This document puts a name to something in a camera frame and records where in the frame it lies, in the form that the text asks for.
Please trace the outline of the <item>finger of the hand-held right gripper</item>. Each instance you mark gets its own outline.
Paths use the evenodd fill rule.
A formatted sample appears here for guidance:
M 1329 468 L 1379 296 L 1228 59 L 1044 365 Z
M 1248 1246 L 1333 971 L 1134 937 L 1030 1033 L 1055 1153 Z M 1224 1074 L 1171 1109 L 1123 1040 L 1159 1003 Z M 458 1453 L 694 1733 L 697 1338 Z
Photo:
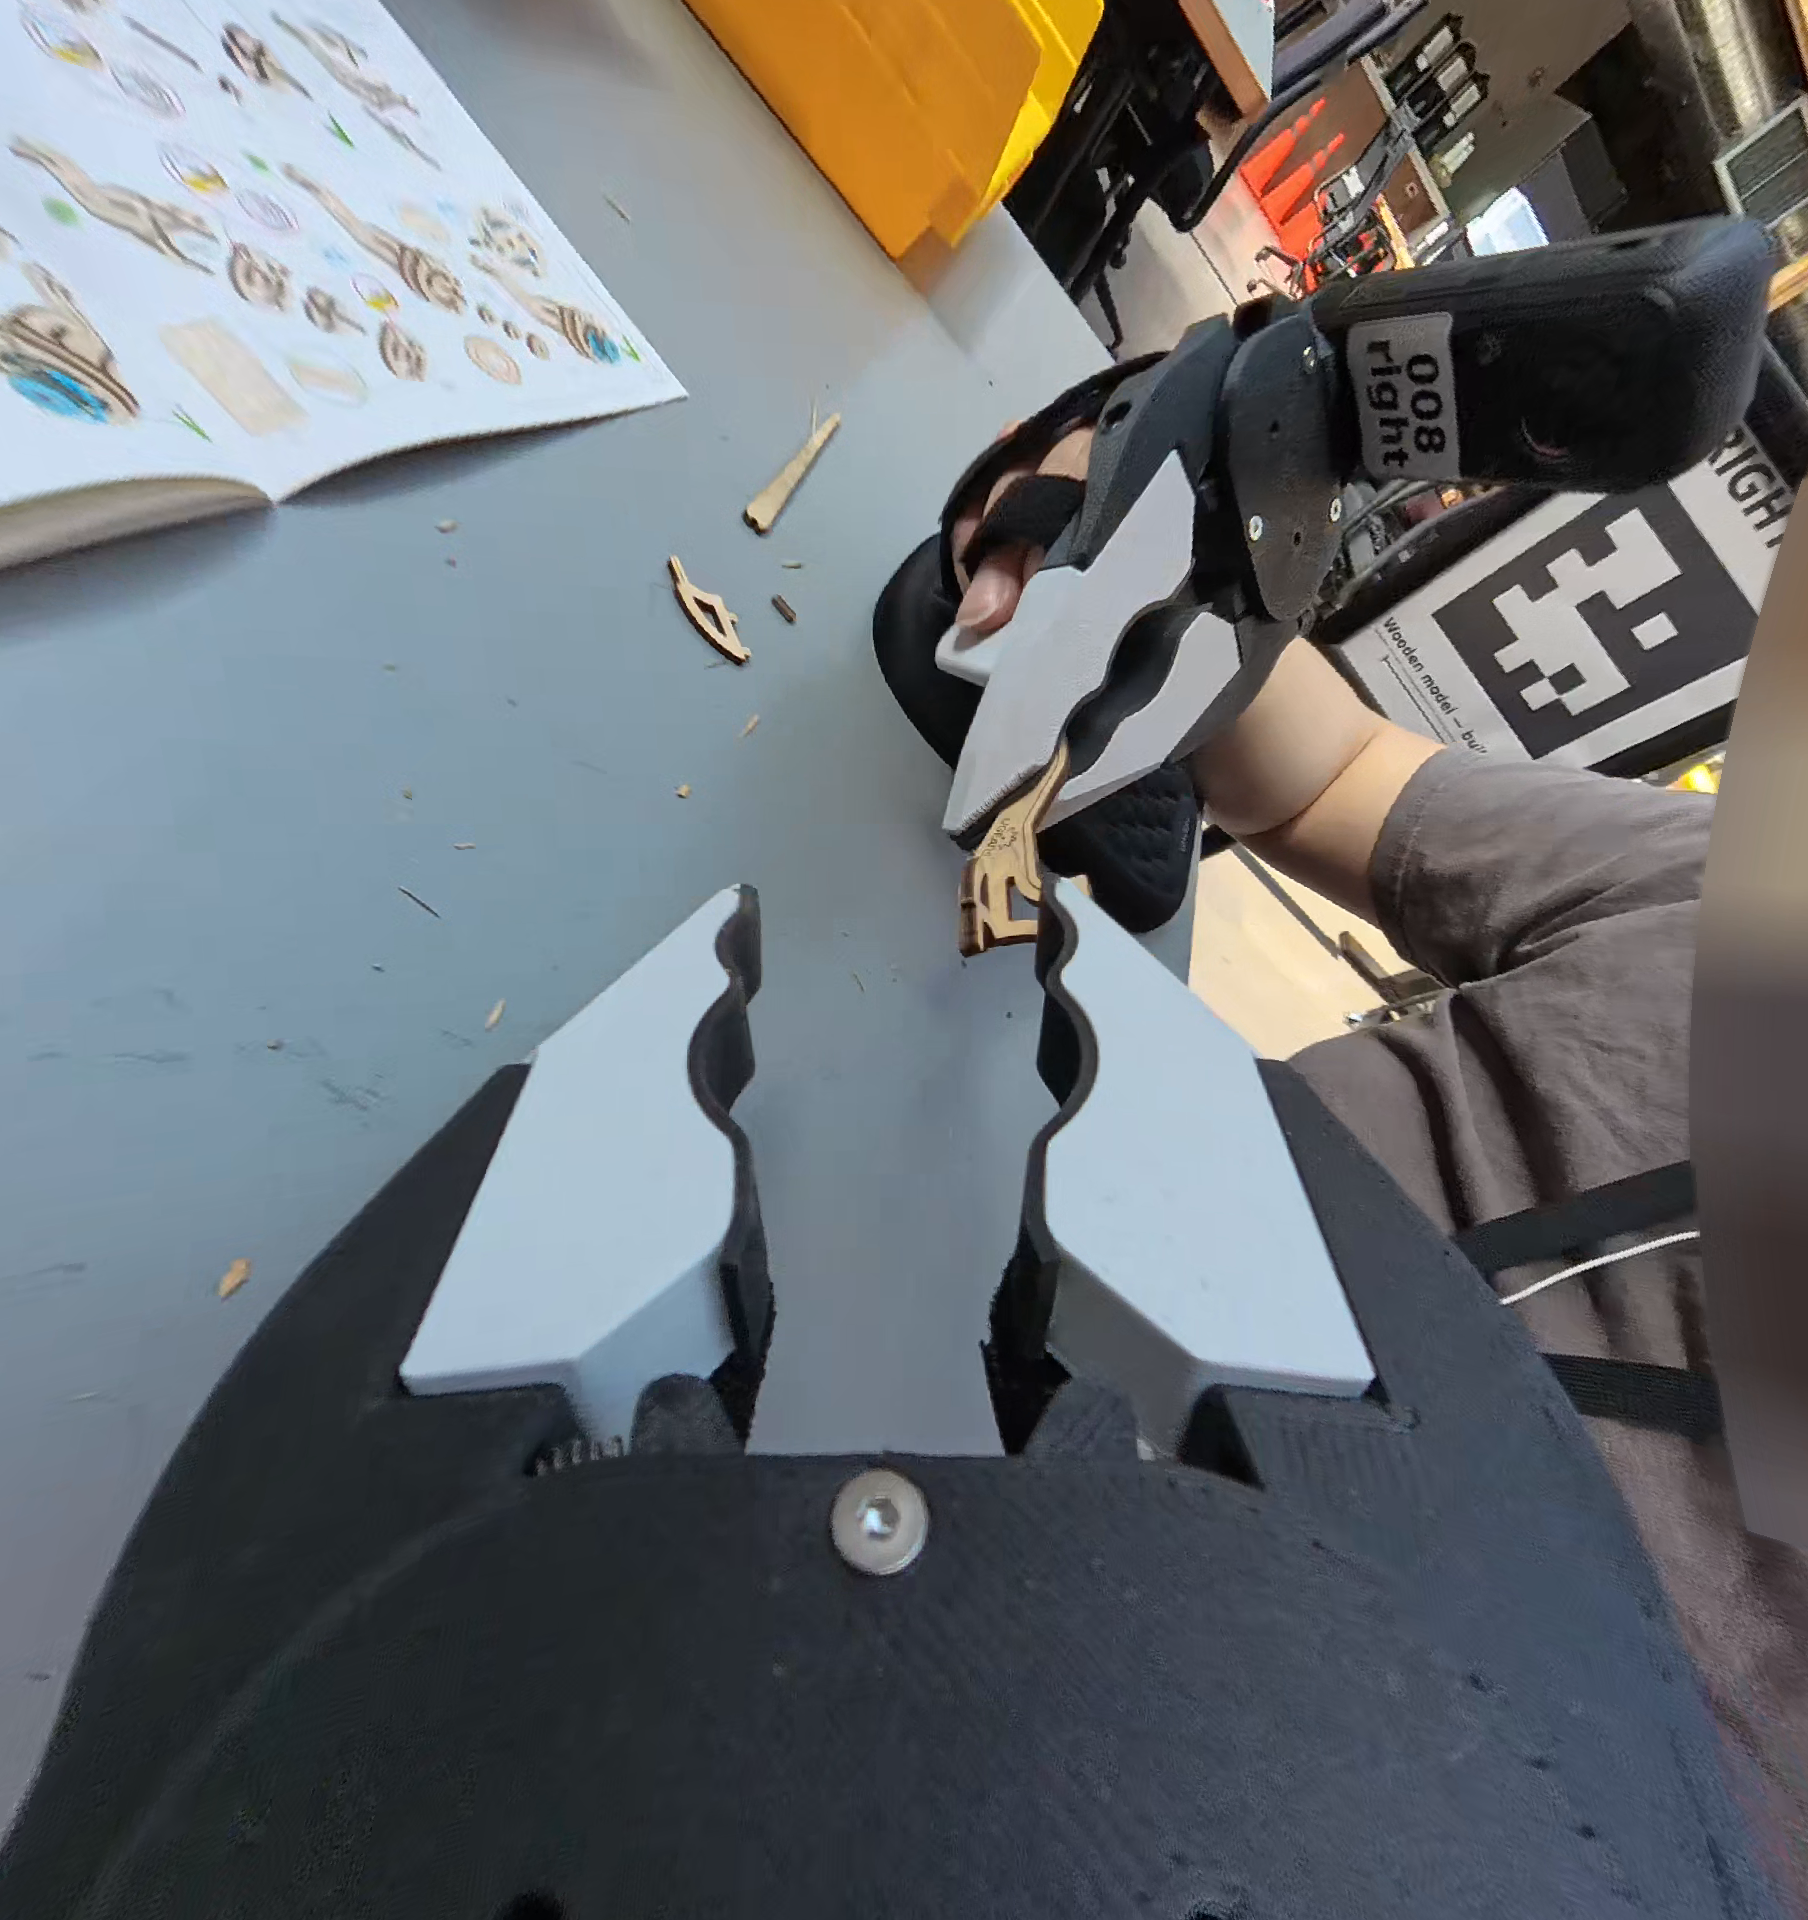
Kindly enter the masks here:
M 1194 486 L 1168 453 L 1104 550 L 1083 568 L 1038 573 L 1013 618 L 994 634 L 946 629 L 940 689 L 982 695 L 942 828 L 970 834 L 1044 772 L 1072 717 L 1109 680 L 1126 629 L 1165 603 L 1192 564 Z
M 1060 826 L 1190 753 L 1194 741 L 1215 726 L 1210 710 L 1218 708 L 1240 669 L 1236 625 L 1213 611 L 1195 611 L 1177 640 L 1162 682 L 1120 713 L 1109 741 L 1086 759 L 1083 772 L 1072 771 L 1063 781 L 1042 826 Z

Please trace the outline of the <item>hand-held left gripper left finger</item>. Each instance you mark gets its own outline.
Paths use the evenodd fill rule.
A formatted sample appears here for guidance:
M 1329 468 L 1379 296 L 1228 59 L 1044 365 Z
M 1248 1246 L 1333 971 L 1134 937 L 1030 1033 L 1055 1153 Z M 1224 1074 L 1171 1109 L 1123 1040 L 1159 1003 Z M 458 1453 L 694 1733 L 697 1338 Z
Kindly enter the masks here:
M 539 1044 L 403 1357 L 411 1395 L 559 1389 L 629 1451 L 694 1377 L 746 1437 L 772 1341 L 747 1135 L 763 908 L 730 884 Z

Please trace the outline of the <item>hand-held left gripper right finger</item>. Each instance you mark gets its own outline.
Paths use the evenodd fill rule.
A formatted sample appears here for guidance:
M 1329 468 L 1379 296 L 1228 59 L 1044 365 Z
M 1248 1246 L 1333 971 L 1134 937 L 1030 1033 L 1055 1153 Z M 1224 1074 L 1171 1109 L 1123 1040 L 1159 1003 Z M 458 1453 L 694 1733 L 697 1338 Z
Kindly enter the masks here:
M 1078 1382 L 1130 1406 L 1149 1457 L 1218 1389 L 1366 1398 L 1377 1363 L 1264 1059 L 1071 881 L 1044 884 L 1035 980 L 1055 1109 L 983 1344 L 1007 1453 Z

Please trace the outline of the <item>curved wooden model part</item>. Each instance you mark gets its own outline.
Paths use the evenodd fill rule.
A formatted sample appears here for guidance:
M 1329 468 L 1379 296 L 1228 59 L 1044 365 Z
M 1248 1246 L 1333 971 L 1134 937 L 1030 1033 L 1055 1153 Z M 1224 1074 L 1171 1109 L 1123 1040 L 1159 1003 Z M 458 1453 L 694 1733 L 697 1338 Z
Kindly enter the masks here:
M 1042 910 L 1038 834 L 1068 775 L 1063 738 L 1035 778 L 991 817 L 968 851 L 958 891 L 958 953 L 1035 943 Z

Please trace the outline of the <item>person's right hand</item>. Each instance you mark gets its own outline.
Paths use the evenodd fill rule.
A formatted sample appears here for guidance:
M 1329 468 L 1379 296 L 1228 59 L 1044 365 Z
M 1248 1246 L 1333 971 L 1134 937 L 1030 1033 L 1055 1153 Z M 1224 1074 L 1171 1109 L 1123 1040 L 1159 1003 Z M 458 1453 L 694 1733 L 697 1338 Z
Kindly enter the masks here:
M 951 533 L 954 578 L 962 587 L 957 627 L 972 636 L 997 633 L 1017 611 L 1027 583 L 1048 557 L 1049 542 L 997 542 L 982 551 L 970 566 L 970 551 L 980 527 L 995 511 L 997 501 L 1034 476 L 1083 480 L 1088 473 L 1093 425 L 1055 438 L 1042 453 L 1010 465 L 989 485 L 972 486 Z

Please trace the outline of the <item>black quilted wrist rest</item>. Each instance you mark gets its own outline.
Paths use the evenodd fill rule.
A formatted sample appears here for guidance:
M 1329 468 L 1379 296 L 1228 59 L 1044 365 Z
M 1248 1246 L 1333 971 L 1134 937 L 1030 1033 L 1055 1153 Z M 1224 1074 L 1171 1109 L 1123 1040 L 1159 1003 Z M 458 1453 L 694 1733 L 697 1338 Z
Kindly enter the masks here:
M 1078 380 L 997 438 L 957 480 L 940 528 L 900 562 L 879 594 L 871 616 L 879 673 L 911 726 L 948 769 L 957 769 L 983 700 L 980 682 L 944 673 L 936 660 L 960 601 L 953 530 L 1001 476 L 1035 467 L 1057 441 L 1093 426 L 1117 389 L 1159 359 L 1159 351 L 1142 354 Z M 1060 874 L 1086 876 L 1093 899 L 1119 924 L 1145 933 L 1179 911 L 1199 836 L 1195 788 L 1187 771 L 1171 763 L 1042 828 L 1038 851 Z

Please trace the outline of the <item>person's grey clothing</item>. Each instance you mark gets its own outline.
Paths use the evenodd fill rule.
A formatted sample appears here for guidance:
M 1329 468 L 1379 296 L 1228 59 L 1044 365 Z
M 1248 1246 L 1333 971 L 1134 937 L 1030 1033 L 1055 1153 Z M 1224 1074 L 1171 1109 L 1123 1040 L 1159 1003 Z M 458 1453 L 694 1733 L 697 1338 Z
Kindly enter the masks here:
M 1445 996 L 1295 1066 L 1445 1228 L 1688 1158 L 1694 948 L 1598 943 Z M 1596 1418 L 1709 1709 L 1757 1855 L 1808 1916 L 1808 1554 L 1743 1522 L 1722 1439 Z

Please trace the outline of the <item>metal air vent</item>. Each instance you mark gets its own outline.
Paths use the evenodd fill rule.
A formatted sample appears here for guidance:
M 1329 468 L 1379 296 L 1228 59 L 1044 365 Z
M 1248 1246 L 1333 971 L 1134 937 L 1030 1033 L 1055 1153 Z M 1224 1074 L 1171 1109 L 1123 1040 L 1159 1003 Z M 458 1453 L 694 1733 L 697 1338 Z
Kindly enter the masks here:
M 1713 157 L 1738 218 L 1781 226 L 1808 205 L 1808 95 L 1797 94 Z

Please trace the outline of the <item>wooden sliver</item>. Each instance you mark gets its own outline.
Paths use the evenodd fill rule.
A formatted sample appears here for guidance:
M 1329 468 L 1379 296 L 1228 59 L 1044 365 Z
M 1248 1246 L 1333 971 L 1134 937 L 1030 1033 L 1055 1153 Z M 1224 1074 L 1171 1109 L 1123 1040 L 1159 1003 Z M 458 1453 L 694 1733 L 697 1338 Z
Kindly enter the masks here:
M 778 473 L 747 500 L 744 522 L 756 535 L 770 535 L 788 510 L 793 494 L 817 467 L 823 450 L 842 426 L 842 411 L 831 411 L 812 422 L 805 441 L 785 458 Z

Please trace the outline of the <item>orange traffic cone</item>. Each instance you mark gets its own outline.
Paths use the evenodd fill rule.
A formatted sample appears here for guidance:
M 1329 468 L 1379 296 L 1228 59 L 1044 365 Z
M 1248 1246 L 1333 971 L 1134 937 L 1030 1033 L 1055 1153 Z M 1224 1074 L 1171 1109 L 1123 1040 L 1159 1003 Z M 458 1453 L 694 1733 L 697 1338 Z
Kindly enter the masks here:
M 1345 145 L 1333 87 L 1321 85 L 1240 162 L 1228 199 L 1248 259 L 1283 267 L 1305 259 L 1323 241 Z

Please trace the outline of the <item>curved wooden scrap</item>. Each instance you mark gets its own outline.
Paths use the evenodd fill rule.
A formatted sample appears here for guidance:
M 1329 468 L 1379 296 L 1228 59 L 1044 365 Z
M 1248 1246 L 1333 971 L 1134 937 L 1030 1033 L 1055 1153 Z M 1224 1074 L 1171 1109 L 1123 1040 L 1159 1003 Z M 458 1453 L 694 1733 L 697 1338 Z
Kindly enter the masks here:
M 669 575 L 678 606 L 703 642 L 725 662 L 746 667 L 753 653 L 725 599 L 695 584 L 680 555 L 669 555 Z

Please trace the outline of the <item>yellow plastic bin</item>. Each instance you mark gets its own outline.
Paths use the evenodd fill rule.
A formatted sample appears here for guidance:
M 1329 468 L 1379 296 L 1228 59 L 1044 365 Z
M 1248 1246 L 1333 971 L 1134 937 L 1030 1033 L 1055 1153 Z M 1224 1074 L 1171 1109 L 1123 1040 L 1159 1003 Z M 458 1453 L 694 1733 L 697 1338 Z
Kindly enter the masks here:
M 687 10 L 922 294 L 1060 120 L 1099 2 L 692 2 Z

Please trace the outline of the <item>open instruction booklet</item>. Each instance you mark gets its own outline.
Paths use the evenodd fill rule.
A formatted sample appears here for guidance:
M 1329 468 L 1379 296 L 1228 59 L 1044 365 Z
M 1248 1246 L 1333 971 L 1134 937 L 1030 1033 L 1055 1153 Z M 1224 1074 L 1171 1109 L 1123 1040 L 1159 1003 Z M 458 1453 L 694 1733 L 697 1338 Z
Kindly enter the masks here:
M 0 573 L 683 396 L 382 3 L 0 2 Z

